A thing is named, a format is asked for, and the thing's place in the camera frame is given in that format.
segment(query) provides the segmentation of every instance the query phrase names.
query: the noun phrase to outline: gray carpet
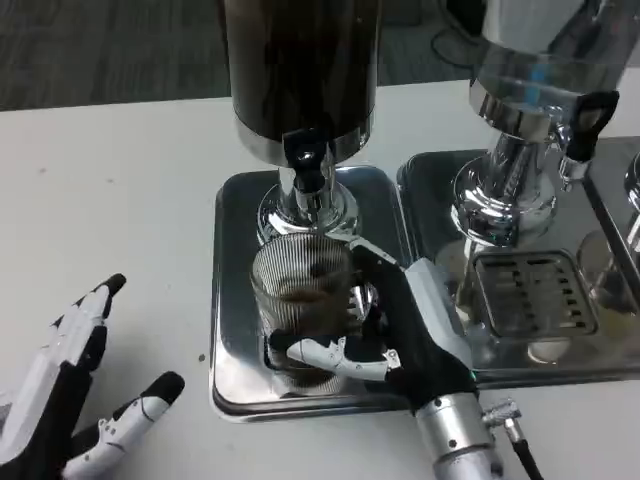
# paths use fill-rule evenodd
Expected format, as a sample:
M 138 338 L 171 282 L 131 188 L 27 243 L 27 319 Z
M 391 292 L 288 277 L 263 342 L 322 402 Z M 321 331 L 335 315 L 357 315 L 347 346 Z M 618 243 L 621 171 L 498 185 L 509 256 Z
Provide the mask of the gray carpet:
M 385 4 L 381 85 L 468 77 L 429 48 L 434 1 Z M 438 45 L 469 61 L 457 35 Z M 215 0 L 0 0 L 0 110 L 227 95 Z

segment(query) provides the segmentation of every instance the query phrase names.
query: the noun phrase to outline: robotic hand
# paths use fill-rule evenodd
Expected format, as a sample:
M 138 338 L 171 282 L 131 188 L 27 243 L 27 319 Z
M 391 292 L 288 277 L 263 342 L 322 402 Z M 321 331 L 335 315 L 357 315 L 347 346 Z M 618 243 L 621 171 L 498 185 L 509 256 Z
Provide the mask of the robotic hand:
M 436 267 L 423 258 L 405 270 L 364 239 L 337 239 L 348 243 L 356 269 L 376 288 L 385 331 L 377 341 L 276 331 L 270 348 L 338 375 L 386 382 L 409 401 L 439 480 L 504 479 L 490 432 L 498 426 L 531 479 L 541 480 L 515 403 L 484 412 L 478 402 L 471 351 L 453 329 L 460 320 Z
M 104 354 L 104 320 L 125 282 L 121 274 L 112 276 L 51 326 L 49 344 L 38 352 L 8 416 L 0 419 L 3 480 L 98 475 L 117 463 L 182 393 L 182 377 L 166 372 L 111 419 L 73 435 L 91 374 Z

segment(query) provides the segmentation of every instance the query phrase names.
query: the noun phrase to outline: cable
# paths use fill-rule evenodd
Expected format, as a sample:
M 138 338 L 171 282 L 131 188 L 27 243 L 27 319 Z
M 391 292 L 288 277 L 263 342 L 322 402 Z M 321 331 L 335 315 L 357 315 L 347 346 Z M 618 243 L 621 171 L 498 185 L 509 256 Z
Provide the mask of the cable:
M 470 39 L 469 38 L 470 34 L 465 32 L 465 30 L 462 29 L 459 26 L 459 24 L 451 18 L 451 15 L 449 14 L 447 7 L 444 5 L 445 1 L 446 0 L 436 0 L 435 2 L 436 7 L 438 8 L 438 13 L 440 13 L 440 17 L 442 17 L 442 20 L 444 21 L 444 23 L 446 23 L 447 27 L 453 30 L 458 35 L 458 37 L 460 37 L 460 40 L 462 40 L 468 45 L 477 47 L 480 44 L 480 42 Z
M 433 37 L 431 37 L 431 41 L 429 42 L 429 47 L 431 48 L 431 51 L 438 58 L 438 60 L 440 60 L 443 63 L 446 63 L 447 65 L 451 65 L 452 67 L 461 68 L 464 70 L 473 70 L 472 64 L 458 63 L 458 62 L 454 62 L 453 60 L 449 60 L 445 55 L 440 53 L 440 50 L 436 46 L 437 41 L 448 32 L 454 32 L 460 40 L 462 40 L 467 45 L 470 45 L 471 47 L 477 47 L 480 44 L 480 42 L 476 42 L 468 38 L 468 34 L 466 34 L 464 30 L 462 30 L 456 24 L 456 22 L 454 22 L 450 18 L 450 15 L 447 13 L 447 9 L 444 6 L 443 0 L 436 0 L 435 3 L 438 8 L 438 12 L 440 13 L 440 17 L 442 18 L 444 23 L 447 24 L 447 26 L 442 30 L 440 30 L 438 33 L 436 33 Z
M 436 47 L 436 42 L 440 38 L 442 38 L 442 36 L 444 34 L 446 34 L 448 32 L 452 32 L 452 31 L 455 31 L 455 29 L 453 27 L 444 28 L 444 29 L 440 30 L 438 33 L 436 33 L 433 37 L 431 37 L 431 41 L 429 42 L 429 47 L 431 48 L 431 51 L 438 58 L 438 60 L 440 60 L 443 63 L 446 63 L 446 64 L 451 65 L 452 67 L 456 67 L 456 68 L 462 68 L 462 69 L 465 69 L 465 70 L 473 70 L 473 65 L 466 64 L 466 63 L 458 63 L 458 62 L 454 62 L 453 60 L 449 60 L 442 53 L 440 53 L 440 51 Z
M 513 451 L 518 455 L 524 470 L 527 472 L 527 475 L 529 475 L 529 478 L 531 480 L 544 480 L 529 448 L 529 442 L 526 440 L 518 440 L 511 445 L 513 446 Z

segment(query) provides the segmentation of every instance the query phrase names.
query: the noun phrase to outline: table surface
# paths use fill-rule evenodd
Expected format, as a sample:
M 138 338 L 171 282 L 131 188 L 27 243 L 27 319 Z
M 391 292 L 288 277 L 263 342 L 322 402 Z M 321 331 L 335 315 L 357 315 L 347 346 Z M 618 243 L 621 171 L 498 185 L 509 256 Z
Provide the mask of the table surface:
M 620 86 L 609 136 L 640 135 L 640 69 Z M 492 131 L 467 82 L 378 90 L 369 145 L 347 162 L 395 178 L 423 151 L 482 148 Z M 407 412 L 240 425 L 209 400 L 216 192 L 270 168 L 237 139 L 229 99 L 0 114 L 0 385 L 15 389 L 47 325 L 114 272 L 129 282 L 109 318 L 107 351 L 81 423 L 175 370 L 186 388 L 114 478 L 433 478 Z M 206 356 L 200 361 L 200 355 Z M 549 479 L 631 478 L 640 469 L 640 382 L 544 387 L 512 395 Z M 504 435 L 512 478 L 525 478 Z

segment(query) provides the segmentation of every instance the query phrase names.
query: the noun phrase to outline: black tap handle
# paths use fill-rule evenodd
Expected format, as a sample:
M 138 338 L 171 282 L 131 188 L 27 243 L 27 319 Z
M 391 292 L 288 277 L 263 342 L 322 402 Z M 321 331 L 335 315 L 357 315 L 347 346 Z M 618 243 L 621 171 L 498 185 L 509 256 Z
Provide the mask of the black tap handle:
M 285 133 L 282 136 L 287 163 L 296 172 L 295 187 L 302 193 L 317 192 L 324 187 L 320 170 L 327 154 L 327 141 L 317 128 Z
M 565 152 L 567 157 L 577 162 L 593 158 L 598 135 L 613 117 L 619 99 L 620 94 L 615 90 L 578 97 L 569 122 L 571 140 Z

